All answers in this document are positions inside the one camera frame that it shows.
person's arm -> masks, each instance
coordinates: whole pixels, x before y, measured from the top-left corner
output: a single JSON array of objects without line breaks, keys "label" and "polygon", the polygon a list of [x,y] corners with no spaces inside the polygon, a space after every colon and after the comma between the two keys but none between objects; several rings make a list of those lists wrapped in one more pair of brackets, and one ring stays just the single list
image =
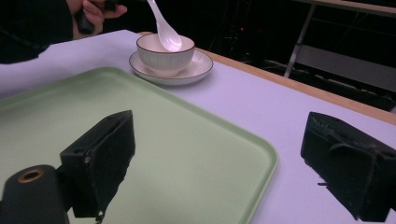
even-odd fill
[{"label": "person's arm", "polygon": [[74,15],[84,9],[97,35],[105,18],[126,12],[104,12],[105,0],[0,0],[0,63],[17,63],[38,57],[49,45],[87,37],[78,32]]}]

green tray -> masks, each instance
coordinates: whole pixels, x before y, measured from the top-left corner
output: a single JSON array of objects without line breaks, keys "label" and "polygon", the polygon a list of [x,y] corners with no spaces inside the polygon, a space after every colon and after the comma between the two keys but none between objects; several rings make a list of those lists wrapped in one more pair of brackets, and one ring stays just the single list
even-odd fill
[{"label": "green tray", "polygon": [[116,68],[0,101],[0,183],[29,166],[59,167],[62,150],[100,119],[128,109],[136,154],[105,223],[249,223],[276,168],[275,149]]}]

white saucer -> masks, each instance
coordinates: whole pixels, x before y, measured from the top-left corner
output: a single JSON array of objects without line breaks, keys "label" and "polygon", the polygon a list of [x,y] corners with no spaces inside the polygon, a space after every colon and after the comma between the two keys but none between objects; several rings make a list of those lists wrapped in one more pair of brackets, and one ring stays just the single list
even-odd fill
[{"label": "white saucer", "polygon": [[196,50],[189,66],[173,77],[158,77],[142,63],[137,52],[131,55],[129,64],[139,77],[147,81],[162,85],[178,86],[190,84],[206,77],[213,67],[213,60],[201,51]]}]

bowl rim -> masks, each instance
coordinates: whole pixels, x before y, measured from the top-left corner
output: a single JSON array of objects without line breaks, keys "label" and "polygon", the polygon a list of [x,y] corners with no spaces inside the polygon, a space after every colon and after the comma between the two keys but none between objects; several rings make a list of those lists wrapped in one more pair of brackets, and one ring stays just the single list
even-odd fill
[{"label": "bowl rim", "polygon": [[173,51],[164,51],[164,52],[160,52],[160,51],[154,51],[154,50],[150,50],[150,49],[145,49],[145,48],[143,48],[143,47],[141,47],[141,46],[139,45],[139,39],[140,39],[140,38],[143,38],[143,37],[145,37],[145,36],[147,36],[147,35],[142,35],[142,36],[140,36],[139,38],[137,38],[137,40],[136,40],[136,46],[137,46],[139,49],[143,49],[143,50],[146,50],[146,51],[149,51],[149,52],[160,53],[160,54],[175,54],[175,53],[182,53],[182,52],[186,52],[186,51],[195,49],[195,41],[193,41],[191,38],[188,38],[188,37],[186,37],[186,36],[184,36],[184,35],[181,35],[181,36],[183,36],[184,38],[187,38],[187,39],[189,39],[189,40],[192,41],[192,46],[191,46],[190,48],[188,48],[188,49],[181,50],[181,51],[174,51],[174,52],[173,52]]}]

wooden table edge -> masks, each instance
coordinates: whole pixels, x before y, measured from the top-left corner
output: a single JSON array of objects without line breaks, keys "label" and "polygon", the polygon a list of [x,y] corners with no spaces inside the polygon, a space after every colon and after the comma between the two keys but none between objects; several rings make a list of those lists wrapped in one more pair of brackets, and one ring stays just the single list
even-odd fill
[{"label": "wooden table edge", "polygon": [[[140,35],[148,35],[151,34],[150,32],[141,32],[139,33]],[[319,98],[321,100],[324,100],[326,102],[332,103],[334,105],[340,105],[344,108],[353,110],[355,112],[358,112],[360,114],[375,118],[375,119],[380,119],[382,121],[385,121],[387,123],[396,125],[396,114],[392,114],[388,111],[378,109],[376,107],[370,106],[370,105],[365,105],[360,102],[348,99],[346,97],[324,91],[309,85],[306,85],[301,82],[294,81],[292,79],[282,77],[270,72],[267,72],[265,70],[262,70],[260,68],[245,64],[245,63],[240,63],[238,61],[235,61],[233,59],[229,59],[226,57],[223,57],[221,55],[209,52],[204,49],[198,49],[201,52],[209,55],[213,59],[213,61],[217,63],[223,63],[225,65],[231,66],[235,69],[247,72],[251,75],[254,75],[256,77],[261,77],[266,80],[275,82],[276,84],[291,88],[296,91],[303,92],[305,94],[308,94],[310,96]]]}]

